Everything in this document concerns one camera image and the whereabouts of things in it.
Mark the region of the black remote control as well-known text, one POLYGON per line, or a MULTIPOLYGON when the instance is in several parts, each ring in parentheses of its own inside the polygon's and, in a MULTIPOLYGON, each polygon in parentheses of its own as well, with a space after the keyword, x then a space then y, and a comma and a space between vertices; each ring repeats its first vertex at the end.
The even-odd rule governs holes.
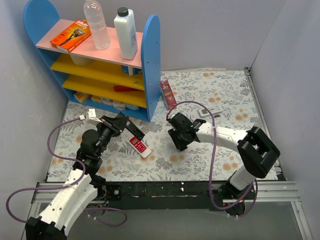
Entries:
POLYGON ((140 141, 145 137, 145 134, 129 119, 127 120, 125 128, 140 141))

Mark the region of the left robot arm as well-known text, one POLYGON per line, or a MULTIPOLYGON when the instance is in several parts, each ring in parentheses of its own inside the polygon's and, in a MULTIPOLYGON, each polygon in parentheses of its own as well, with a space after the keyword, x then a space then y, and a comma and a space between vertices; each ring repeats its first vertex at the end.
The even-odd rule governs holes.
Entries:
POLYGON ((129 118, 119 113, 116 117, 97 118, 94 109, 89 109, 77 120, 96 125, 82 135, 74 165, 65 183, 57 188, 50 204, 25 224, 28 240, 65 240, 78 219, 92 200, 101 200, 107 194, 105 179, 97 172, 102 164, 101 156, 113 137, 125 129, 129 118))

